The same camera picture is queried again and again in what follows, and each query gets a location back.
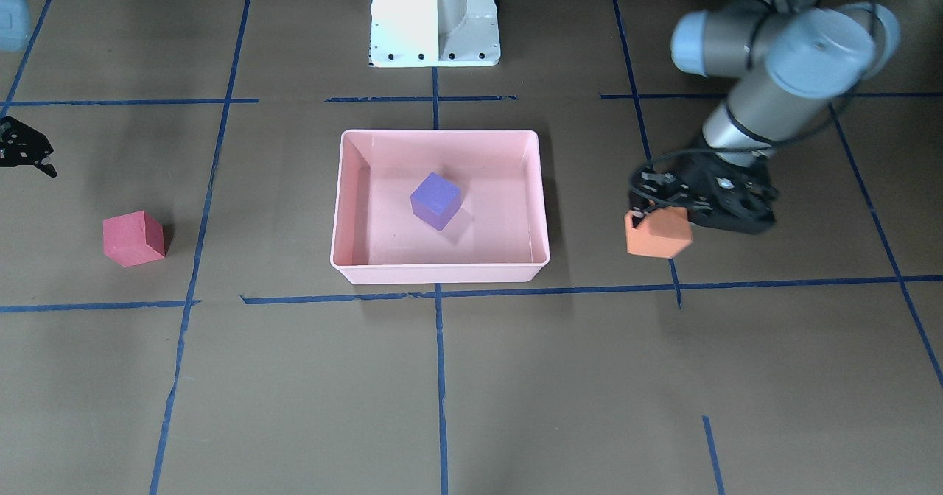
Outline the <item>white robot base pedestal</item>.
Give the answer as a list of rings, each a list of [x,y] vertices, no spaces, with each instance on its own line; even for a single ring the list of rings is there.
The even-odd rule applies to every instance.
[[[495,66],[497,0],[371,0],[368,62],[375,68]]]

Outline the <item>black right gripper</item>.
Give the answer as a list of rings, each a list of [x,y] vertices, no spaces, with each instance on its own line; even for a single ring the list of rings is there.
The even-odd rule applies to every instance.
[[[1,166],[34,166],[50,178],[58,172],[49,160],[54,148],[38,130],[12,116],[1,119]]]

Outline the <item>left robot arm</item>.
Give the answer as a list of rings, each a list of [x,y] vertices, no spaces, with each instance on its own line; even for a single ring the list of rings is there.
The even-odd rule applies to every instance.
[[[834,9],[818,1],[731,0],[677,22],[676,68],[735,84],[687,148],[633,171],[627,229],[671,211],[727,232],[774,226],[778,191],[768,159],[814,136],[809,123],[878,74],[902,40],[898,18],[877,0]]]

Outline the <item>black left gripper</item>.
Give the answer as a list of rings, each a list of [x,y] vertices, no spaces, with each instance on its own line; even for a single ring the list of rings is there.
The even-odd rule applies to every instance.
[[[656,209],[680,207],[698,227],[763,234],[775,226],[778,196],[764,156],[740,166],[717,150],[674,150],[632,172],[628,229],[636,229]]]

